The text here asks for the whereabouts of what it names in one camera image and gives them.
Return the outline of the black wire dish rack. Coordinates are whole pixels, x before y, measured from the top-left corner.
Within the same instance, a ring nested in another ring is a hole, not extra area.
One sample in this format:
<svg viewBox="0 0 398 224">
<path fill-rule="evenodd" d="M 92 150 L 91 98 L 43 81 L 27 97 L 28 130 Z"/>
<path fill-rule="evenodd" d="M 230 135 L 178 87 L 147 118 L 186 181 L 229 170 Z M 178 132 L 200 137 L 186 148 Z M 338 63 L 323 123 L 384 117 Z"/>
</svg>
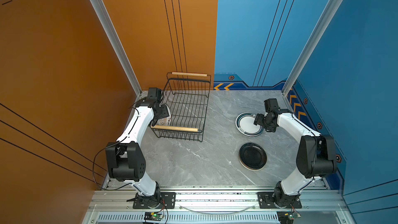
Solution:
<svg viewBox="0 0 398 224">
<path fill-rule="evenodd" d="M 158 138 L 202 142 L 211 90 L 211 76 L 203 73 L 170 72 L 163 88 L 162 104 L 171 110 L 169 126 L 151 124 Z"/>
</svg>

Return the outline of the black plate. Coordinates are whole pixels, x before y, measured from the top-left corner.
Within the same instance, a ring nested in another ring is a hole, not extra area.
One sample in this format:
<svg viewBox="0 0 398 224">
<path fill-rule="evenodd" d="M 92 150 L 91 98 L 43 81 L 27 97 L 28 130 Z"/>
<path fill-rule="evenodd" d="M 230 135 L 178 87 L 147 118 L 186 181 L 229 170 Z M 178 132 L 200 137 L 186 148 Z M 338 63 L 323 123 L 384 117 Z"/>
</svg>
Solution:
<svg viewBox="0 0 398 224">
<path fill-rule="evenodd" d="M 265 150 L 255 143 L 246 143 L 238 153 L 240 163 L 244 163 L 251 167 L 258 167 L 267 163 L 267 155 Z"/>
</svg>

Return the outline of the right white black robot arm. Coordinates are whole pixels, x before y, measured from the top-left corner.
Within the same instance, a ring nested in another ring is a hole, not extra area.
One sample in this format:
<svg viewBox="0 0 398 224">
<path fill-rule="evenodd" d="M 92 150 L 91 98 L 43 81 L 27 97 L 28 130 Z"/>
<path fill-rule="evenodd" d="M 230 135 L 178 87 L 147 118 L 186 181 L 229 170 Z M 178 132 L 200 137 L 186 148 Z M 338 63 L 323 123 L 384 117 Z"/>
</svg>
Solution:
<svg viewBox="0 0 398 224">
<path fill-rule="evenodd" d="M 311 183 L 337 171 L 334 138 L 323 135 L 301 122 L 294 113 L 272 110 L 257 114 L 255 125 L 275 132 L 277 127 L 287 131 L 297 142 L 296 168 L 274 188 L 273 202 L 279 208 L 290 207 Z"/>
</svg>

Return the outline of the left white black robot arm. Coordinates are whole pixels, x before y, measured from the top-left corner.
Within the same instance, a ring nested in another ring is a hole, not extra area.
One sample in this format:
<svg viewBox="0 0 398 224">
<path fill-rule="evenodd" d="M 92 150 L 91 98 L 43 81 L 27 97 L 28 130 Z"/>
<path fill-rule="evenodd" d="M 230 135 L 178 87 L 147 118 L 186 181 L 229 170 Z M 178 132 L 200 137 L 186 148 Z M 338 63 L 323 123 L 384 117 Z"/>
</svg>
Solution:
<svg viewBox="0 0 398 224">
<path fill-rule="evenodd" d="M 132 201 L 150 208 L 161 204 L 161 193 L 158 182 L 146 173 L 141 143 L 148 126 L 154 120 L 168 116 L 167 107 L 160 103 L 161 99 L 154 96 L 135 103 L 132 106 L 134 114 L 125 130 L 105 148 L 109 177 L 135 188 L 137 194 Z"/>
</svg>

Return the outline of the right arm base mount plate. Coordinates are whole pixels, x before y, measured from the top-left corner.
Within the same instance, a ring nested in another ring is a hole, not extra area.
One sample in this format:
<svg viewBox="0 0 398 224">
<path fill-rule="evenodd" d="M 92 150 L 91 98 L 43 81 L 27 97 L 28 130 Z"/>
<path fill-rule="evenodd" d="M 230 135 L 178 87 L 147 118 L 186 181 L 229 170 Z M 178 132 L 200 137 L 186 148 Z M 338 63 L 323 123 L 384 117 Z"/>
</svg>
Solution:
<svg viewBox="0 0 398 224">
<path fill-rule="evenodd" d="M 275 196 L 274 192 L 258 192 L 257 196 L 261 209 L 266 209 L 266 208 L 301 209 L 302 208 L 302 203 L 299 195 L 288 196 L 282 194 L 280 196 Z"/>
</svg>

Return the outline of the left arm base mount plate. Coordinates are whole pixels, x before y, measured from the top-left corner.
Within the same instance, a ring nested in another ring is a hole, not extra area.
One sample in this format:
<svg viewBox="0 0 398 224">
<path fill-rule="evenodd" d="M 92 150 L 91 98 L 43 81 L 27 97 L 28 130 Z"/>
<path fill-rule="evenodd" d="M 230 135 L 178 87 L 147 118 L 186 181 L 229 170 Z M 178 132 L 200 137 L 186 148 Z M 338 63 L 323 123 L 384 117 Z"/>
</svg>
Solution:
<svg viewBox="0 0 398 224">
<path fill-rule="evenodd" d="M 174 209 L 176 201 L 175 192 L 158 192 L 150 197 L 140 196 L 136 194 L 135 198 L 131 199 L 134 209 Z"/>
</svg>

